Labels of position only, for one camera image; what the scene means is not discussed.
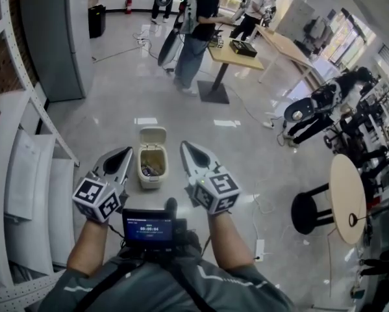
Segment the beige pedal trash bin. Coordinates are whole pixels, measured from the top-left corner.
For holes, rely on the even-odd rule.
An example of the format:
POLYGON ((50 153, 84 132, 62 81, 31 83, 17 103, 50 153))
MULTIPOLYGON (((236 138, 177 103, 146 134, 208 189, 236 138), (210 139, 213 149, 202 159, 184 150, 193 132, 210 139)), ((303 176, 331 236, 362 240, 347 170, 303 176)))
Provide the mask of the beige pedal trash bin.
POLYGON ((137 172, 143 189, 159 189, 169 174, 168 154, 164 146, 144 147, 140 146, 137 155, 137 172), (164 173, 161 176, 147 177, 141 172, 141 164, 159 164, 163 167, 164 173))

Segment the black bin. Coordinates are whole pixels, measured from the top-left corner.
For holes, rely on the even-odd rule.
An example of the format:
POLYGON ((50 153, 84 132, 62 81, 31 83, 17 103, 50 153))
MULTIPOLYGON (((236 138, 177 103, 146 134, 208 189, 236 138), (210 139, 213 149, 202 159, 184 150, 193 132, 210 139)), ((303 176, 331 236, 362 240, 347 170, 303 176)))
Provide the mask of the black bin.
POLYGON ((90 38, 103 35, 106 28, 106 7, 96 5, 88 9, 88 26, 90 38))

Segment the person's grey shirt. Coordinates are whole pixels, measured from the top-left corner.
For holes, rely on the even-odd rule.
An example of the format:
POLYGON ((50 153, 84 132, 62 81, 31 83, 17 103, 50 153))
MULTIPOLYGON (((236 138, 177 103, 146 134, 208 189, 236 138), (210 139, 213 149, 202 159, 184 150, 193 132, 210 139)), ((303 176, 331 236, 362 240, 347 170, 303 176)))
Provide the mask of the person's grey shirt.
MULTIPOLYGON (((194 254, 176 259, 196 293, 216 312, 297 312, 292 301, 255 266, 224 270, 194 254)), ((95 274, 68 269, 42 300, 39 312, 73 312, 121 265, 133 265, 87 312, 199 312, 190 295, 156 263, 113 257, 95 274)))

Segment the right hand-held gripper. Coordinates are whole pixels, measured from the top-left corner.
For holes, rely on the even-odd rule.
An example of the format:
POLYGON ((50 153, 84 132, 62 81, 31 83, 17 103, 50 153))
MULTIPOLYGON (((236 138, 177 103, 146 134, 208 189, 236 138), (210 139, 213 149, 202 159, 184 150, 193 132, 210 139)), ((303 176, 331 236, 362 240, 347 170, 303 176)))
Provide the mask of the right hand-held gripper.
POLYGON ((233 208, 242 192, 236 180, 217 156, 199 144, 183 140, 180 154, 184 171, 190 177, 186 191, 190 199, 208 214, 220 214, 233 208))

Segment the long wooden table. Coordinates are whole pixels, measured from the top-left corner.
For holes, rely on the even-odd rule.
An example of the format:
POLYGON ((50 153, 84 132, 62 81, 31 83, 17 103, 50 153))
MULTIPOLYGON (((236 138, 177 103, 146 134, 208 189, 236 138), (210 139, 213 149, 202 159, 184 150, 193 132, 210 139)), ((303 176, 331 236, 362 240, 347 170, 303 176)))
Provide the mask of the long wooden table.
POLYGON ((275 56, 270 60, 268 67, 264 69, 261 76, 258 78, 258 82, 263 82, 266 74, 274 65, 276 65, 278 58, 282 56, 291 62, 295 62, 303 68, 303 71, 297 81, 290 87, 290 89, 293 90, 300 82, 304 81, 304 78, 312 71, 313 65, 311 61, 291 41, 291 39, 261 25, 255 26, 253 35, 256 33, 259 33, 261 37, 263 37, 263 39, 275 50, 275 56))

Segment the grey metal cabinet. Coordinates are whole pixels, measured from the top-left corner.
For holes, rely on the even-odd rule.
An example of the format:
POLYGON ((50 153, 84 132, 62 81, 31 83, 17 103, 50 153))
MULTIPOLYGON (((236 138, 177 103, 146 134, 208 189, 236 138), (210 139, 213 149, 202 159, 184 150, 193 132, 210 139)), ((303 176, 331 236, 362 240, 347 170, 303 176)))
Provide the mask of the grey metal cabinet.
POLYGON ((19 0, 30 56, 50 102, 85 98, 94 67, 88 0, 19 0))

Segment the square wooden pedestal table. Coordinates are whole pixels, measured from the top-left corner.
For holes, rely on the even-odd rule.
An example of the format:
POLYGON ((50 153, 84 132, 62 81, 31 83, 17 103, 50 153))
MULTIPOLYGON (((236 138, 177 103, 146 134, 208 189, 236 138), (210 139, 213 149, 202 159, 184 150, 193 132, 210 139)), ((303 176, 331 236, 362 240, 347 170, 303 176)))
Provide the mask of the square wooden pedestal table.
POLYGON ((221 64, 219 72, 214 81, 198 81, 200 100, 203 103, 223 104, 230 103, 224 84, 223 77, 229 65, 235 65, 253 70, 263 71, 262 63, 256 57, 248 57, 235 53, 230 47, 232 38, 224 39, 223 47, 209 47, 208 52, 214 62, 221 64))

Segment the chest-mounted black monitor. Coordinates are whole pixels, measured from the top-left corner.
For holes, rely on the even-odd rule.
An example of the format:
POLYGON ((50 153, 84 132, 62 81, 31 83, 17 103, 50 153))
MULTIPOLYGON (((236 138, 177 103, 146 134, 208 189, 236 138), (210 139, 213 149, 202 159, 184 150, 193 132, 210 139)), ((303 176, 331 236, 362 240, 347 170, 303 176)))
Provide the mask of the chest-mounted black monitor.
POLYGON ((187 221, 175 211, 124 209, 122 221, 127 247, 167 251, 187 243, 187 221))

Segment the clothes rack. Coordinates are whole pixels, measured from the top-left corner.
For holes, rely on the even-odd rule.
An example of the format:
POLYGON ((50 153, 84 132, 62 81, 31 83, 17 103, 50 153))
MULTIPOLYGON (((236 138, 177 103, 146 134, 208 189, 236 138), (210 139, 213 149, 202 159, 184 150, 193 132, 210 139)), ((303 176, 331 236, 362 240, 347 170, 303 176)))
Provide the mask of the clothes rack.
POLYGON ((335 15, 336 11, 332 9, 326 18, 318 16, 304 26, 303 44, 309 55, 319 55, 330 44, 334 35, 331 21, 335 15))

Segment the white lockers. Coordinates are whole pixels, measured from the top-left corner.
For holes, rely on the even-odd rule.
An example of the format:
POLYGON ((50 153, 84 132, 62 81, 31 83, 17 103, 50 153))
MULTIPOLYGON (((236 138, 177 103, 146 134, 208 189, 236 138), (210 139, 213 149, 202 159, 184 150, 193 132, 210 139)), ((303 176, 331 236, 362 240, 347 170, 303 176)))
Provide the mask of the white lockers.
POLYGON ((314 9, 303 0, 292 0, 288 10, 280 20, 276 32, 291 41, 302 41, 304 26, 312 19, 314 9))

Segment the white boxy appliance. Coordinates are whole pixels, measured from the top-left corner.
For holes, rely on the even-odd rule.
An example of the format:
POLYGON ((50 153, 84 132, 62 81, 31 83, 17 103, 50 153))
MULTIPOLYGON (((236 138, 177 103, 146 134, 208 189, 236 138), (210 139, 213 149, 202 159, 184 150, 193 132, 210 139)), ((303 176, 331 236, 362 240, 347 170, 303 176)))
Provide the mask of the white boxy appliance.
POLYGON ((53 135, 30 136, 23 129, 17 130, 6 174, 5 215, 22 221, 33 219, 39 166, 54 144, 53 135))

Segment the black equipment box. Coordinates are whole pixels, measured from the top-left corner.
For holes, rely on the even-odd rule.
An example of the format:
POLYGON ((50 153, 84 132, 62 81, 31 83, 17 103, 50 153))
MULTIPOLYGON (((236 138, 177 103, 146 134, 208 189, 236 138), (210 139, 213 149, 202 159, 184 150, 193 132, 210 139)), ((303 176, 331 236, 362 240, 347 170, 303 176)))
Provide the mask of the black equipment box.
POLYGON ((231 40, 229 46, 237 55, 251 58, 255 58, 257 55, 255 48, 248 42, 231 40))

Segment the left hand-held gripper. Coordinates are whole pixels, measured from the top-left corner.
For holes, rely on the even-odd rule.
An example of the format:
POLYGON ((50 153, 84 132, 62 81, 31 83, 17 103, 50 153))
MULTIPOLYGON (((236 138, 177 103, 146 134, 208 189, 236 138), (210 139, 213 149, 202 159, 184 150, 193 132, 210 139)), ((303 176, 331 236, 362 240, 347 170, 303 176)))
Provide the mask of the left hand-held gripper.
POLYGON ((102 155, 77 185, 72 200, 81 214, 94 222, 108 222, 121 213, 129 195, 125 190, 134 159, 132 147, 102 155))

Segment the round wooden table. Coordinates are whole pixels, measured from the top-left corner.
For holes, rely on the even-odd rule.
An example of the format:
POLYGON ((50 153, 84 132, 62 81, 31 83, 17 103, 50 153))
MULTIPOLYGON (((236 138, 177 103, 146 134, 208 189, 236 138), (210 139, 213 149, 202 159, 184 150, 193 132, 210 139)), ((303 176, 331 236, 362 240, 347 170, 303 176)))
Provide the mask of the round wooden table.
POLYGON ((349 227, 349 214, 366 215, 366 196, 359 172, 351 160, 335 155, 331 164, 329 194, 334 222, 340 237, 348 244, 356 244, 364 227, 349 227))

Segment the person's left forearm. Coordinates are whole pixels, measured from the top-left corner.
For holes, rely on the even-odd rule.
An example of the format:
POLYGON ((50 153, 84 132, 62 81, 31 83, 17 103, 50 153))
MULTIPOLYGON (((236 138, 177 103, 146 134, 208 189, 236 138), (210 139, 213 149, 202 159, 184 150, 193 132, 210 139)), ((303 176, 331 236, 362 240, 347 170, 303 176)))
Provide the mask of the person's left forearm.
POLYGON ((67 269, 91 276, 102 265, 105 256, 108 224, 87 220, 68 257, 67 269))

